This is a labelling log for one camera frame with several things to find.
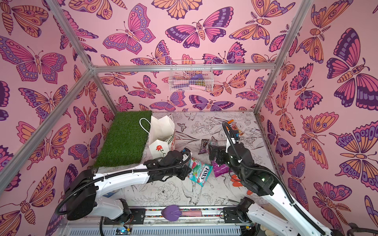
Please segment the purple blackcurrant candy bag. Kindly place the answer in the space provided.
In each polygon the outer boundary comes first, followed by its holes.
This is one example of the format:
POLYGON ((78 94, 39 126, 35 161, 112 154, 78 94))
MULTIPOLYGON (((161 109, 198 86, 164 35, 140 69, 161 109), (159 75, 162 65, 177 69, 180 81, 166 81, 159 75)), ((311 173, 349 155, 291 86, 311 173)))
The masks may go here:
POLYGON ((229 172, 229 167, 226 164, 219 165, 215 161, 212 161, 212 166, 216 178, 229 172))

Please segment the teal red candy bag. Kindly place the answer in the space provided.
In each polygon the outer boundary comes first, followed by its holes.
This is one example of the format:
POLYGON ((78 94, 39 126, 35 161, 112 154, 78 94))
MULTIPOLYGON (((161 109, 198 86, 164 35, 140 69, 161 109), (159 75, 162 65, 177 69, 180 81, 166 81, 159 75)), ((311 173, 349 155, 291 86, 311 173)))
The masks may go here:
POLYGON ((189 162, 189 167, 192 171, 188 174, 188 178, 203 187, 213 170, 213 166, 192 157, 189 162))

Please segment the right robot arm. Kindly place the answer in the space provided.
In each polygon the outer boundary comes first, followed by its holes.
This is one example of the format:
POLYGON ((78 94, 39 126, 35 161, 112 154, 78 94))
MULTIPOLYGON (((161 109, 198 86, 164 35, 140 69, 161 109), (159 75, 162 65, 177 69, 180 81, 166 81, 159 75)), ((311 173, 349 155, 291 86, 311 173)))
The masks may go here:
POLYGON ((209 155, 217 164, 226 164, 244 187, 269 202, 282 215, 278 217, 244 198, 236 208, 240 220, 260 224, 278 236, 341 235, 340 231, 318 222, 291 196, 275 173, 255 164, 251 152, 242 143, 209 145, 209 155))

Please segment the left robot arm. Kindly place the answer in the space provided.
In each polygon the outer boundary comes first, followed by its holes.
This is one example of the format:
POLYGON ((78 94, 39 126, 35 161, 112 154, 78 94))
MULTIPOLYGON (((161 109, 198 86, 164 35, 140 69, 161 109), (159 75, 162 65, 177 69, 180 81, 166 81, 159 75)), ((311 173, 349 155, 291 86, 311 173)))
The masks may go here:
POLYGON ((185 148, 126 170, 97 174, 82 171, 65 189, 65 197, 55 213, 66 215, 69 221, 89 215, 126 220, 131 215, 126 200, 110 199, 106 194, 132 185, 165 182, 172 177, 183 181, 192 171, 187 164, 191 157, 191 151, 185 148))

